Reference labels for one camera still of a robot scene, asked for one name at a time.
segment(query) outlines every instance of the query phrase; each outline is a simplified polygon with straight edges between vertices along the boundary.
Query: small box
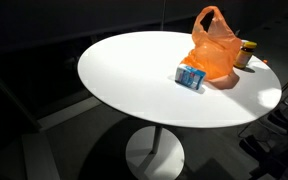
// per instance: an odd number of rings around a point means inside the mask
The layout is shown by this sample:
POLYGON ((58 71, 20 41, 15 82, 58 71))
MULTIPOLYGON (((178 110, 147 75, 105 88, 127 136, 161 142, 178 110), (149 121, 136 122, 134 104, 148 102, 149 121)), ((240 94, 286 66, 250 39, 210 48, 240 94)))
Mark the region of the small box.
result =
POLYGON ((186 64, 177 67, 175 81, 184 86, 198 90, 204 81, 205 72, 186 64))

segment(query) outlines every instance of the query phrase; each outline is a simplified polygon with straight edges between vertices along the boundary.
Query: white table leg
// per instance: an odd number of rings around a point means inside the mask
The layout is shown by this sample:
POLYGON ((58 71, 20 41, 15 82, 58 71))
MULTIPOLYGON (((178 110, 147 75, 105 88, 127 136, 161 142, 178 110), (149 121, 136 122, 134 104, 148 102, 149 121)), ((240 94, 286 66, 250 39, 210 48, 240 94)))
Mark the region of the white table leg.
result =
POLYGON ((128 141, 126 161, 139 180, 174 180, 183 169, 184 150, 169 130, 149 126, 138 130, 128 141))

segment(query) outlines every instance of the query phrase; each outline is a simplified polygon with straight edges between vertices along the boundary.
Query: jar lid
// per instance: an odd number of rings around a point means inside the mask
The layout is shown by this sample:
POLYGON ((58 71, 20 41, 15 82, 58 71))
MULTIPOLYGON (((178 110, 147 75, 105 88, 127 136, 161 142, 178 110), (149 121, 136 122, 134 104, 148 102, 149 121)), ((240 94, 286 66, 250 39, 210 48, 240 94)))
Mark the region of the jar lid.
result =
POLYGON ((244 47, 254 49, 257 46, 256 42, 247 41, 243 44, 244 47))

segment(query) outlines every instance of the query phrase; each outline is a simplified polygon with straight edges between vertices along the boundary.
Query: floor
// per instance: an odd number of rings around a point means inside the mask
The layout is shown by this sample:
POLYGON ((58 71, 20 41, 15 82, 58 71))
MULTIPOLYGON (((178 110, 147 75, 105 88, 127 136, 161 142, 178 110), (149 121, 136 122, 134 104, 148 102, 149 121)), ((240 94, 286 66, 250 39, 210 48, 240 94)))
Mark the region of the floor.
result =
MULTIPOLYGON (((240 38, 257 42, 255 55, 268 60, 282 85, 288 81, 288 15, 251 32, 241 32, 240 38)), ((62 180, 86 180, 94 177, 135 179, 125 161, 126 144, 134 132, 153 125, 155 124, 129 117, 102 104, 47 130, 46 134, 62 180)), ((185 164, 177 179, 248 179, 248 173, 258 163, 238 145, 241 139, 237 134, 244 126, 216 129, 165 126, 178 137, 184 148, 185 164)), ((249 134, 262 140, 268 138, 265 128, 256 122, 252 123, 243 136, 249 134)), ((274 146, 284 140, 283 137, 273 135, 269 144, 274 146)), ((12 158, 9 157, 11 160, 8 162, 20 162, 21 158, 14 156, 19 153, 15 152, 16 148, 10 149, 9 156, 12 158)), ((0 162, 0 172, 13 177, 11 179, 25 179, 14 175, 16 172, 23 172, 22 168, 12 171, 7 168, 10 166, 12 165, 0 162)), ((266 175, 261 179, 273 178, 266 175)))

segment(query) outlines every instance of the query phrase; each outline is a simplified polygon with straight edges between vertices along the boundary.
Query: orange plastic bag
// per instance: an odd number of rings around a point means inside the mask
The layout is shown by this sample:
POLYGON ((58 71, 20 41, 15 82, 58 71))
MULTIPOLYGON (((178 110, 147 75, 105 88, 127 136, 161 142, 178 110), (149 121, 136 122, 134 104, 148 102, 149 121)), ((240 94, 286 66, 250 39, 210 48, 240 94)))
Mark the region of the orange plastic bag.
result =
POLYGON ((192 30, 195 48, 181 63, 206 72, 205 80, 229 75, 233 63, 242 45, 225 22, 223 15, 216 6, 208 6, 197 16, 192 30), (208 32, 201 25, 202 19, 214 10, 214 17, 208 32))

